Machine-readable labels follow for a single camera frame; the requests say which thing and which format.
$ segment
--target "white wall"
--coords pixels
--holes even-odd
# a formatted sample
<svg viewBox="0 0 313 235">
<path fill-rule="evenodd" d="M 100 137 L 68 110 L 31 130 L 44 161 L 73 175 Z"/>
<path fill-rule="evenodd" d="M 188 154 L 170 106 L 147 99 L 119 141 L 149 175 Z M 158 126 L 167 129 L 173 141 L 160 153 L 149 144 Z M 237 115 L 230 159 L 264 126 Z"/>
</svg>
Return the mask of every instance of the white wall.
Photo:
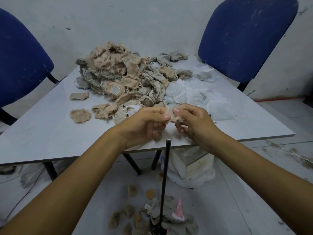
<svg viewBox="0 0 313 235">
<path fill-rule="evenodd" d="M 37 38 L 61 79 L 97 44 L 125 43 L 141 55 L 182 51 L 196 55 L 214 9 L 224 0 L 0 0 Z M 297 96 L 313 73 L 313 0 L 299 0 L 292 26 L 248 85 L 253 99 Z M 53 87 L 45 80 L 5 110 L 20 117 Z"/>
</svg>

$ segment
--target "person's right hand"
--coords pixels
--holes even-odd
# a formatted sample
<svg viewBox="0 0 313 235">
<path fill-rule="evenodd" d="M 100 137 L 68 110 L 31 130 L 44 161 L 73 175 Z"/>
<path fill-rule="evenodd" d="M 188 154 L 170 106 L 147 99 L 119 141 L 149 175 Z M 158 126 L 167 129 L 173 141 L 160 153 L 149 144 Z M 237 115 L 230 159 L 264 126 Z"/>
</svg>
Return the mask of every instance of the person's right hand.
<svg viewBox="0 0 313 235">
<path fill-rule="evenodd" d="M 205 109 L 182 104 L 179 108 L 174 108 L 173 113 L 184 120 L 183 123 L 175 124 L 179 133 L 187 134 L 207 152 L 216 153 L 216 147 L 223 141 L 225 134 L 217 128 Z"/>
</svg>

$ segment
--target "forearm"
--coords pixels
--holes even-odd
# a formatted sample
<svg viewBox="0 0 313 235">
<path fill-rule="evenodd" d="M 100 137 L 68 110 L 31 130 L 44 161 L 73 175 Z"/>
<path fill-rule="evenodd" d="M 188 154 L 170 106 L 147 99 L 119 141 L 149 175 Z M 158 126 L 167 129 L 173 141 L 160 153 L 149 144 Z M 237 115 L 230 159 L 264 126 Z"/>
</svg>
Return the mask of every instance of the forearm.
<svg viewBox="0 0 313 235">
<path fill-rule="evenodd" d="M 113 131 L 102 135 L 3 229 L 5 234 L 72 234 L 121 145 Z"/>
<path fill-rule="evenodd" d="M 225 135 L 216 156 L 243 179 L 296 233 L 313 225 L 313 185 Z"/>
</svg>

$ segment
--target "chair backrest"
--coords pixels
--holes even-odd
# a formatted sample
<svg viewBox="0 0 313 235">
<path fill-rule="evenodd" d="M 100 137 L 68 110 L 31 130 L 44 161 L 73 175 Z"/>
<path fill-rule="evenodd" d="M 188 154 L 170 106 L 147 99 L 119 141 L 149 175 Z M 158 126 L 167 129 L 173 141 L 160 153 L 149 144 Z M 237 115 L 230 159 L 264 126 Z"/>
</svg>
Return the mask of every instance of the chair backrest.
<svg viewBox="0 0 313 235">
<path fill-rule="evenodd" d="M 297 11 L 297 0 L 226 0 L 213 12 L 198 55 L 230 79 L 249 82 Z"/>
<path fill-rule="evenodd" d="M 31 32 L 0 8 L 0 107 L 30 93 L 53 68 L 52 60 Z"/>
</svg>

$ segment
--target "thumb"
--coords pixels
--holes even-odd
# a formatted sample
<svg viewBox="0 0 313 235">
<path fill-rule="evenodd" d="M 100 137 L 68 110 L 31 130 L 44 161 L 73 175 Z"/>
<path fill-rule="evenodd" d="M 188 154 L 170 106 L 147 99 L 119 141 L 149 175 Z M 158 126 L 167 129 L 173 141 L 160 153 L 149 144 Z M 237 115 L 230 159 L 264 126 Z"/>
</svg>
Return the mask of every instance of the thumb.
<svg viewBox="0 0 313 235">
<path fill-rule="evenodd" d="M 175 116 L 180 116 L 184 121 L 187 121 L 187 122 L 192 121 L 193 118 L 195 117 L 189 111 L 181 110 L 181 109 L 177 109 L 177 108 L 173 109 L 173 113 Z"/>
<path fill-rule="evenodd" d="M 166 123 L 171 119 L 171 116 L 168 114 L 161 114 L 157 112 L 147 112 L 146 120 L 151 122 Z"/>
</svg>

